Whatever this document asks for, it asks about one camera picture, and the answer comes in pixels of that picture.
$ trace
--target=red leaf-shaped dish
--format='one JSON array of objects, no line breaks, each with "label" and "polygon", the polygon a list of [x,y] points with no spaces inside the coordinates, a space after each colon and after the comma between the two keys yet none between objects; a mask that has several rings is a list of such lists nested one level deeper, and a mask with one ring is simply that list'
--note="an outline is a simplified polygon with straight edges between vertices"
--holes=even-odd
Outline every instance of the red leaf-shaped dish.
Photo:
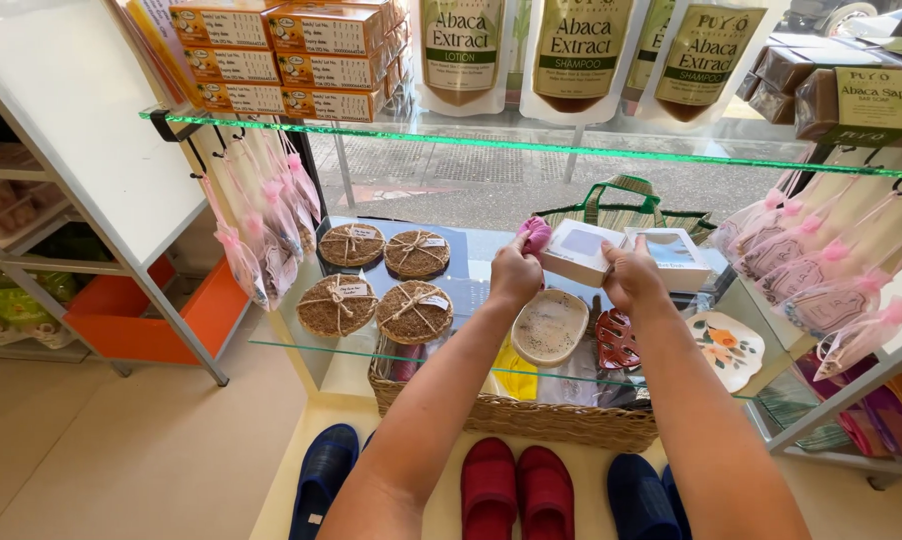
[{"label": "red leaf-shaped dish", "polygon": [[594,325],[598,340],[598,365],[603,369],[635,367],[641,363],[631,320],[618,309],[601,313]]}]

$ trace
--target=red slipper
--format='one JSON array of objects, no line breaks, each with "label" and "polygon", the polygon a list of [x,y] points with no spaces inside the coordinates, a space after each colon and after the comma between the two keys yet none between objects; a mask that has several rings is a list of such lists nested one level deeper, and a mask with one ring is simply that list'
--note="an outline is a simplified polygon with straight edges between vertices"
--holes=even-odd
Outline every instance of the red slipper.
[{"label": "red slipper", "polygon": [[523,540],[574,540],[574,484],[553,451],[532,446],[517,460]]},{"label": "red slipper", "polygon": [[501,439],[481,439],[460,467],[461,539],[511,540],[516,519],[515,455]]}]

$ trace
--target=green bag handle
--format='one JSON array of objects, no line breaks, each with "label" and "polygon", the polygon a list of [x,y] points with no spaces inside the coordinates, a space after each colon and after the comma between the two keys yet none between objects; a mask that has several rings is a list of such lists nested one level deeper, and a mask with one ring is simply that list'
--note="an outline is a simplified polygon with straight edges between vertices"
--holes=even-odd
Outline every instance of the green bag handle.
[{"label": "green bag handle", "polygon": [[584,198],[584,223],[590,225],[598,224],[598,204],[601,202],[601,196],[607,188],[644,195],[644,202],[641,203],[641,208],[638,212],[640,214],[653,214],[654,224],[657,227],[665,227],[664,216],[661,214],[661,210],[658,209],[661,197],[655,193],[651,183],[644,178],[623,174],[614,175],[591,186],[591,190],[587,192],[587,197]]}]

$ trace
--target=white box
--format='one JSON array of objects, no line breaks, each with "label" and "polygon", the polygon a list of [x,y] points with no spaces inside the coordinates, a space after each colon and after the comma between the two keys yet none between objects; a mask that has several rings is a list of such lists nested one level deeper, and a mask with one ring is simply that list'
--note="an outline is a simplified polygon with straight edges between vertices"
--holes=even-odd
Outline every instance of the white box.
[{"label": "white box", "polygon": [[648,240],[648,250],[668,290],[698,292],[711,275],[711,267],[683,228],[625,227],[625,250],[633,251],[639,235]]},{"label": "white box", "polygon": [[611,271],[611,264],[601,253],[601,242],[605,240],[621,247],[627,238],[617,230],[565,219],[541,251],[541,267],[579,284],[600,288]]}]

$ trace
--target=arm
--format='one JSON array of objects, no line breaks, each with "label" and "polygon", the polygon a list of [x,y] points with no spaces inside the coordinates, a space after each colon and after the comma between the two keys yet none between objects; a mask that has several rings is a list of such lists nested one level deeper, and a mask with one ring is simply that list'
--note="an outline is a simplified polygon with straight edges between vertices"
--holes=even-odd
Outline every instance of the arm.
[{"label": "arm", "polygon": [[810,540],[778,467],[698,349],[647,245],[639,241],[632,253],[605,247],[604,254],[615,264],[604,287],[629,314],[641,346],[654,418],[694,536]]},{"label": "arm", "polygon": [[404,387],[341,486],[318,538],[421,538],[421,516],[508,330],[541,285],[541,264],[498,250],[491,290],[461,329]]}]

